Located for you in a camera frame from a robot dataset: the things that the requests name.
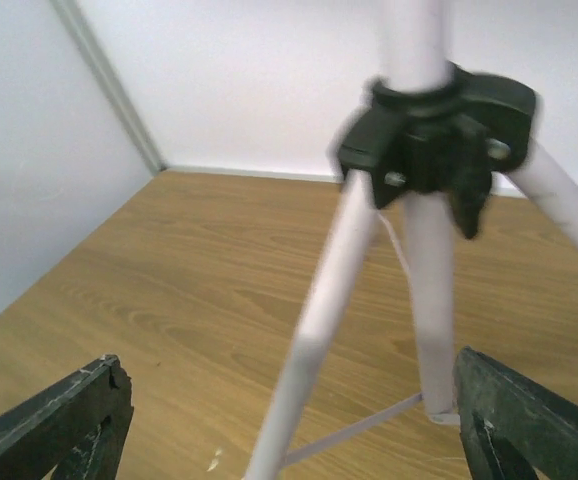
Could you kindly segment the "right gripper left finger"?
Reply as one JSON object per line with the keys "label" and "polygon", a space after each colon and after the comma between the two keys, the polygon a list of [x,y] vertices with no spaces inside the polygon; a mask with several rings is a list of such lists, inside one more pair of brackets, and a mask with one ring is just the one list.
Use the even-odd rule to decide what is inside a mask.
{"label": "right gripper left finger", "polygon": [[0,415],[0,479],[114,479],[132,383],[103,355]]}

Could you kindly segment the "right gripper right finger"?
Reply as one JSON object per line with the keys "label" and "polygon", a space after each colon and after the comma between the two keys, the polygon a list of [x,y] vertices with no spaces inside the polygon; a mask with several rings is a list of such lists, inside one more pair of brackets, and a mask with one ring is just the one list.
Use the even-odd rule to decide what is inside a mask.
{"label": "right gripper right finger", "polygon": [[470,347],[454,380],[473,479],[578,479],[578,405]]}

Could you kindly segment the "white music stand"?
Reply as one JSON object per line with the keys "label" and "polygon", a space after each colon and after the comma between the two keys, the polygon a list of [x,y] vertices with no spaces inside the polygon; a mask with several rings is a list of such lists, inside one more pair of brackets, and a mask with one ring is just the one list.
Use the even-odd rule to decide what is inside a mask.
{"label": "white music stand", "polygon": [[495,173],[509,180],[578,247],[578,186],[531,137],[535,92],[472,74],[446,56],[441,1],[378,5],[383,77],[337,149],[340,203],[245,475],[281,470],[409,409],[404,400],[300,449],[291,441],[344,316],[382,210],[403,202],[397,252],[409,288],[430,420],[456,425],[453,235],[475,237]]}

